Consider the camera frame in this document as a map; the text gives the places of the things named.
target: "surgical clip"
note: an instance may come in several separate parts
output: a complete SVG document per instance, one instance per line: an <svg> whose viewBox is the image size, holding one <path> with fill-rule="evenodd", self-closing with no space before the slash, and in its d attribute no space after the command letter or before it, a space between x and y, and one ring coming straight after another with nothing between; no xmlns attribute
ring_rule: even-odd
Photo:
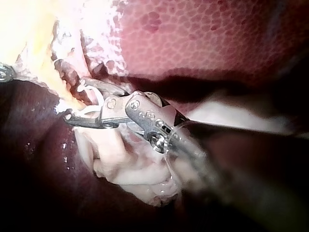
<svg viewBox="0 0 309 232"><path fill-rule="evenodd" d="M0 62L0 83L13 81L16 73L11 66L5 65Z"/></svg>

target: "yellow fat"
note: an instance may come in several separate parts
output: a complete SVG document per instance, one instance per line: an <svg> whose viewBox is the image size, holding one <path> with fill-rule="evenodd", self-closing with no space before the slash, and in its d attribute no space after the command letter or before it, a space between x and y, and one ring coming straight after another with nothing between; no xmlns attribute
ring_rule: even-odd
<svg viewBox="0 0 309 232"><path fill-rule="evenodd" d="M84 105L67 91L51 60L53 28L57 18L64 15L60 0L0 0L0 5L0 61L13 65L27 46L29 70L73 109L83 109Z"/></svg>

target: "metal jaw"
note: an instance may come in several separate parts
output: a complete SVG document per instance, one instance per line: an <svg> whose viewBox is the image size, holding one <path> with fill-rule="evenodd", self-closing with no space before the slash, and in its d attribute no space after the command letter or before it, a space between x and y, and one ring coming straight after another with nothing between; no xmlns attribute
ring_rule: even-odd
<svg viewBox="0 0 309 232"><path fill-rule="evenodd" d="M107 90L107 83L94 81L96 88ZM134 133L149 141L155 151L163 153L164 142L173 127L188 119L155 93L135 91L127 95L115 88L118 87L113 85L113 92L104 100L97 118L70 114L65 116L65 121L72 126L94 129L112 129L125 123Z"/></svg>

